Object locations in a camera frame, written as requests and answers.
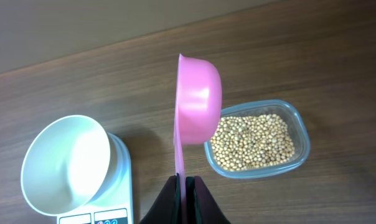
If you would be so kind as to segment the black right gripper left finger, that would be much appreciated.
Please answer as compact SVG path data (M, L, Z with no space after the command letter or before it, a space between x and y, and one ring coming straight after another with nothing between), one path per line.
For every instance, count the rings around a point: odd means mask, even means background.
M181 184L179 174L166 181L148 213L139 224L180 224Z

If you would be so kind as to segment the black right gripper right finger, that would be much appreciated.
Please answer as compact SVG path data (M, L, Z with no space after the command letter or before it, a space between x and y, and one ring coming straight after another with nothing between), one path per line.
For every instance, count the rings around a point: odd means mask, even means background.
M186 178L186 194L189 224L231 224L201 177Z

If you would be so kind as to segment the pink measuring scoop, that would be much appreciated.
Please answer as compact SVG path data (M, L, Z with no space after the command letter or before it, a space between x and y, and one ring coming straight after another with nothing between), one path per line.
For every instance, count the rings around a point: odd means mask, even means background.
M203 144L215 133L221 114L222 84L206 60L179 55L174 113L174 161L180 183L181 221L187 223L184 145Z

